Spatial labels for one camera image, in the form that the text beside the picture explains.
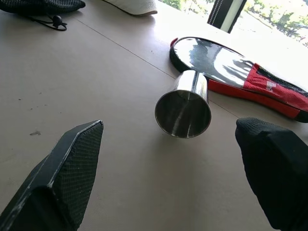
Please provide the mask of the black and white window post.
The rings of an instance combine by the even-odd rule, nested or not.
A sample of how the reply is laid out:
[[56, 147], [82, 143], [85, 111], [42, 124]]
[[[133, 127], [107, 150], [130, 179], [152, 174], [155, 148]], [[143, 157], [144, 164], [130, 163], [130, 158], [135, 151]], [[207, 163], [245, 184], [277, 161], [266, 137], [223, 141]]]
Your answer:
[[215, 0], [207, 23], [230, 34], [246, 2], [247, 0]]

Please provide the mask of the white shoe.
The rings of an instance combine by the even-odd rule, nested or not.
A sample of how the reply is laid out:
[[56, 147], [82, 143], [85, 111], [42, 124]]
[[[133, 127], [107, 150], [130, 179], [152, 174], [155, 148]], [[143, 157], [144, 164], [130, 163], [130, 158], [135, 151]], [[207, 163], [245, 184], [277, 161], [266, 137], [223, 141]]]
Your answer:
[[156, 0], [103, 0], [133, 16], [157, 14]]

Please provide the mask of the stainless steel cup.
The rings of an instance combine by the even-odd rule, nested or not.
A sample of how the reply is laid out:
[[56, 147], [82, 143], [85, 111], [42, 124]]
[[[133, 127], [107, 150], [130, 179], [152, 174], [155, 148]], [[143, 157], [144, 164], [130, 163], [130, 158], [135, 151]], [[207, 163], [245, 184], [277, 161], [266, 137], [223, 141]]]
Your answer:
[[160, 128], [176, 138], [194, 138], [210, 125], [208, 80], [194, 70], [182, 72], [172, 89], [157, 102], [154, 110]]

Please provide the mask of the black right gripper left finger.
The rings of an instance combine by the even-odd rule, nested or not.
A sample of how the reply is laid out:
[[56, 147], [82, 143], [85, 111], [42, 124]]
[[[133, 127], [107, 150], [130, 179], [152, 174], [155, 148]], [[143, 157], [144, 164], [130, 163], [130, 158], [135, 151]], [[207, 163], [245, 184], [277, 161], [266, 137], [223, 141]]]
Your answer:
[[0, 231], [77, 231], [94, 185], [104, 125], [65, 132], [0, 214]]

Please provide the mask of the black drawstring with toggle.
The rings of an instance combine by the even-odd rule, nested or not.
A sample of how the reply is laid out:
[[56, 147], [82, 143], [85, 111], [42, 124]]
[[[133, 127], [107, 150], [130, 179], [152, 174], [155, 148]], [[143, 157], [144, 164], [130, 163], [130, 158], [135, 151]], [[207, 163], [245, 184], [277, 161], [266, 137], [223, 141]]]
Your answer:
[[36, 18], [33, 18], [31, 16], [26, 16], [27, 19], [31, 20], [32, 22], [39, 23], [45, 27], [48, 27], [50, 29], [54, 29], [57, 31], [66, 31], [67, 30], [67, 23], [64, 23], [62, 20], [62, 17], [59, 15], [54, 15], [50, 16], [48, 15], [48, 18], [51, 21], [44, 21], [44, 20], [39, 20]]

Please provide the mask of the red and black paddle case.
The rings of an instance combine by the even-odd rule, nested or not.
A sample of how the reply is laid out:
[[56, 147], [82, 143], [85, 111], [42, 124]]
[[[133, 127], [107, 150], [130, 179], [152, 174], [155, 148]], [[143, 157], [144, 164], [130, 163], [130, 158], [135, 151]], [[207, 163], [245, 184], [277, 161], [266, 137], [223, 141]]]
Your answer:
[[235, 50], [205, 38], [183, 37], [171, 42], [169, 57], [179, 72], [194, 70], [207, 77], [211, 91], [253, 101], [308, 123], [308, 91]]

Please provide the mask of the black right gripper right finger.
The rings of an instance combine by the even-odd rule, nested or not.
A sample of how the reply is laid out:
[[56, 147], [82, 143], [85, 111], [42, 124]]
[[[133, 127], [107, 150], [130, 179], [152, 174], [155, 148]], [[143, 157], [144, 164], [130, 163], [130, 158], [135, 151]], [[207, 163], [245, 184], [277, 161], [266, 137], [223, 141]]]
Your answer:
[[270, 225], [308, 231], [308, 145], [293, 131], [239, 118], [235, 137], [248, 183]]

